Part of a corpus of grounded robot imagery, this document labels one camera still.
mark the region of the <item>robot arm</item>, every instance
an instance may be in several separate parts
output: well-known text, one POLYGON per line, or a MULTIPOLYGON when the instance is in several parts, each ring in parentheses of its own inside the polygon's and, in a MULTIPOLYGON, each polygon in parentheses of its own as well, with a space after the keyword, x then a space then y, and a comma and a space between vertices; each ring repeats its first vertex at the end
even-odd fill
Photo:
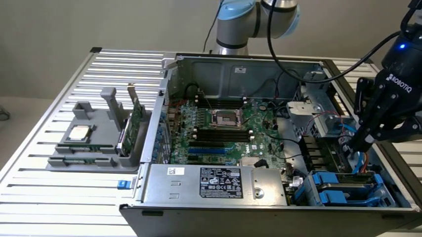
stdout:
MULTIPOLYGON (((274 0, 223 0, 217 14, 213 54, 247 55, 250 38, 266 38, 268 11, 274 0)), ((275 0, 271 37, 288 35, 296 28, 300 9, 296 0, 275 0)))
POLYGON ((366 152, 375 141, 422 139, 422 117, 416 114, 422 111, 422 1, 412 0, 408 8, 375 80, 358 80, 354 112, 360 127, 348 143, 352 152, 366 152), (414 13, 416 23, 408 25, 414 13))

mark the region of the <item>blue pcie slot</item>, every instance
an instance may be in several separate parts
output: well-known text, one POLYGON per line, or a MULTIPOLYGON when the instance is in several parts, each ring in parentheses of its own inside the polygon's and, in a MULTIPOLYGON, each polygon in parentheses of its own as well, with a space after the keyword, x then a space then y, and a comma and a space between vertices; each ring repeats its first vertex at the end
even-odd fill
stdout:
POLYGON ((225 149, 189 148, 187 152, 191 154, 225 154, 225 149))

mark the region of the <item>power supply label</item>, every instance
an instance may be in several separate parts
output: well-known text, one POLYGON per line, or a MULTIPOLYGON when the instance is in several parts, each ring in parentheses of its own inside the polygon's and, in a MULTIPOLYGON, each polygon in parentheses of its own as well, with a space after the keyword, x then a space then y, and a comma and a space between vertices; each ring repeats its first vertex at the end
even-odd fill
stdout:
POLYGON ((199 195, 203 198, 243 198, 240 169, 200 168, 199 195))

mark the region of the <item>cpu socket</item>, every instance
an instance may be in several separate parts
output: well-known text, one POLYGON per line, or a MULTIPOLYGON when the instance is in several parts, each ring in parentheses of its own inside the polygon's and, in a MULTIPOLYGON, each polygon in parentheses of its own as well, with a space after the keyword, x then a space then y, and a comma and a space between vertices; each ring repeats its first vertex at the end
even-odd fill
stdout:
POLYGON ((212 110, 212 124, 220 126, 240 126, 240 111, 239 110, 212 110))

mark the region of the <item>metal table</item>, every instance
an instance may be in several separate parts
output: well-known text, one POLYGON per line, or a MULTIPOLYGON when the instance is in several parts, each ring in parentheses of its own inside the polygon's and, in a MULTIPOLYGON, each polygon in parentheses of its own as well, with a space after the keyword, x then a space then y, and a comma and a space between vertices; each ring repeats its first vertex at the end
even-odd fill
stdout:
MULTIPOLYGON (((51 107, 0 171, 0 236, 133 237, 117 207, 132 190, 117 190, 119 180, 131 174, 60 173, 44 170, 55 144, 73 118, 76 101, 89 101, 93 108, 107 108, 100 97, 104 86, 117 89, 116 98, 131 109, 125 86, 136 84, 140 102, 153 108, 161 59, 165 53, 101 50, 89 53, 51 107)), ((356 59, 330 58, 340 71, 356 59)), ((374 77, 376 67, 363 64, 346 79, 355 88, 359 77, 374 77)), ((422 142, 396 144, 415 175, 422 180, 422 142)), ((383 237, 420 236, 422 228, 383 237)))

